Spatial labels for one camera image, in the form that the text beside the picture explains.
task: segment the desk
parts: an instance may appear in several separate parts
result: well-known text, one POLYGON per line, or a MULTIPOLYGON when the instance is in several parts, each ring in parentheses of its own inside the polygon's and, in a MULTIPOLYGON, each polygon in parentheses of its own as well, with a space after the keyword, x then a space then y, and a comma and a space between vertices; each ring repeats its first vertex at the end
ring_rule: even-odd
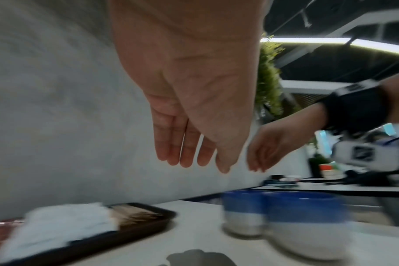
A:
POLYGON ((221 206, 176 201, 157 207, 178 212, 173 228, 71 265, 164 266, 170 265, 166 260, 170 254, 200 249, 223 253, 234 264, 205 264, 207 261, 191 257, 185 264, 171 266, 399 266, 399 227, 353 223, 349 258, 343 262, 315 262, 284 252, 264 239, 240 240, 226 235, 221 230, 221 206))
POLYGON ((253 189, 270 190, 270 191, 309 191, 309 192, 328 192, 340 194, 344 196, 363 196, 363 197, 388 197, 399 198, 398 187, 361 187, 350 184, 330 184, 324 183, 298 183, 298 187, 293 188, 277 188, 271 186, 258 187, 253 189))

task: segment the gray wall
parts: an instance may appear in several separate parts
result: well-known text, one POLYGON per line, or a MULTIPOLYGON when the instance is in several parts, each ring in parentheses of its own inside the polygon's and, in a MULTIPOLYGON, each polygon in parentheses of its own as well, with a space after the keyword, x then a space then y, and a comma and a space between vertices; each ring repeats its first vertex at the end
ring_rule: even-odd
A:
MULTIPOLYGON (((0 0, 0 219, 52 204, 165 202, 268 175, 248 173, 244 157, 228 176, 213 163, 158 161, 149 106, 107 21, 103 1, 0 0)), ((271 172, 308 175, 303 154, 271 172)))

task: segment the white table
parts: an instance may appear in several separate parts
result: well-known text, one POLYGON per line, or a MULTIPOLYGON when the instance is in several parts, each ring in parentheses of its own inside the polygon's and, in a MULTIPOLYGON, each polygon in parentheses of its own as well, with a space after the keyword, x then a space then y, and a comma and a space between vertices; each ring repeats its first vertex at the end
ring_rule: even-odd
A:
MULTIPOLYGON (((167 256, 192 249, 223 253, 237 266, 399 266, 399 227, 354 223, 354 241, 350 246, 349 258, 336 263, 315 262, 280 251, 264 239, 240 240, 226 235, 221 230, 221 206, 175 201, 157 207, 178 212, 173 228, 73 263, 72 266, 170 265, 167 256)), ((185 265, 206 266, 194 259, 185 265)))
POLYGON ((263 189, 271 191, 315 191, 315 192, 329 192, 346 196, 365 196, 365 197, 392 197, 399 198, 398 187, 361 187, 350 184, 331 184, 325 183, 298 183, 298 187, 292 188, 278 188, 272 186, 263 186, 253 189, 263 189))

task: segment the hand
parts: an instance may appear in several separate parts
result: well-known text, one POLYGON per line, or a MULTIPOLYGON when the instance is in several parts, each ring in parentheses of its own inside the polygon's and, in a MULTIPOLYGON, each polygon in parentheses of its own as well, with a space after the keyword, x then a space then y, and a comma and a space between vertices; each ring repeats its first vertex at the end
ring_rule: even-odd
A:
POLYGON ((288 153, 306 144, 326 121, 325 108, 318 103, 262 126, 248 147, 249 169, 265 172, 288 153))
POLYGON ((202 133, 198 164, 217 149, 227 173, 249 135, 266 0, 109 4, 119 59, 150 103, 157 157, 191 166, 202 133))

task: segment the blue and white cup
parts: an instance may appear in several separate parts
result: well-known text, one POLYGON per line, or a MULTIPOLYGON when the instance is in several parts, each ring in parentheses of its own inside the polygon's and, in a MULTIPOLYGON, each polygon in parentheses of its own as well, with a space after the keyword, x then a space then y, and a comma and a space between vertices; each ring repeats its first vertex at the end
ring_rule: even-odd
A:
POLYGON ((266 225, 264 193, 237 190, 223 193, 225 228, 242 236, 260 236, 266 225))
POLYGON ((267 220, 280 246, 312 259, 346 256, 350 215, 341 199, 316 192, 273 192, 265 197, 267 220))

